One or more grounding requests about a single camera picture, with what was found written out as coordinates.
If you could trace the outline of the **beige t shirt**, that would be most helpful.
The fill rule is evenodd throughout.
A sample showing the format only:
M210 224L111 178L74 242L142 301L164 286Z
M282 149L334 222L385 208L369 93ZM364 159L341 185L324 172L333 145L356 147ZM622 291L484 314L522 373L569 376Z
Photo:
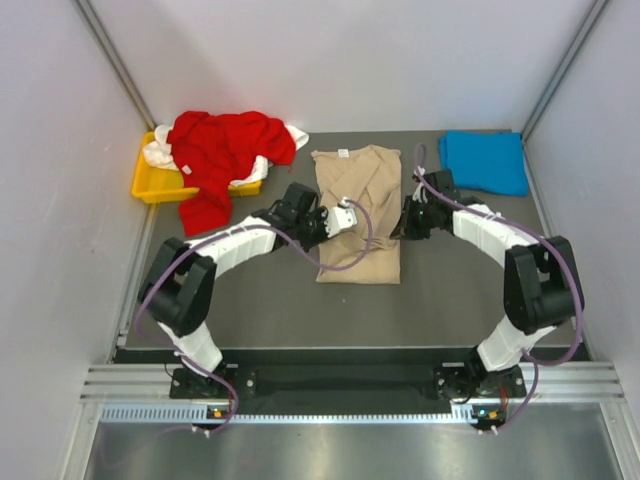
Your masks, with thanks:
M400 242L391 238L401 215L401 153L377 145L357 150L314 151L320 202L360 204L357 225L319 246L319 283L398 284Z

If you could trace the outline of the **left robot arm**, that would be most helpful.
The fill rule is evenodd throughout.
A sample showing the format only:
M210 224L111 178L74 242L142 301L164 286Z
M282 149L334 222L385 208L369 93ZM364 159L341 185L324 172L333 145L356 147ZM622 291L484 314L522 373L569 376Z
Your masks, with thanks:
M314 190L294 182L271 207L230 228L191 243L170 238L161 245L138 300L181 360L173 373L174 398L215 398L226 387L223 355L206 325L216 279L282 247L286 240L279 232L309 251L339 233L343 212L320 206Z

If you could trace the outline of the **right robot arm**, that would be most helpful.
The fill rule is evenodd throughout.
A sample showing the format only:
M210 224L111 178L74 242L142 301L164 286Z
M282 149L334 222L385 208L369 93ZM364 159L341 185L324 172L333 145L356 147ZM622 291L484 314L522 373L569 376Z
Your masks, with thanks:
M433 230L443 230L503 270L504 316L472 349L462 374L464 396L490 395L540 339L583 312L572 246L562 236L541 237L482 201L461 196L448 170L417 168L413 178L416 190L406 196L392 238L425 240Z

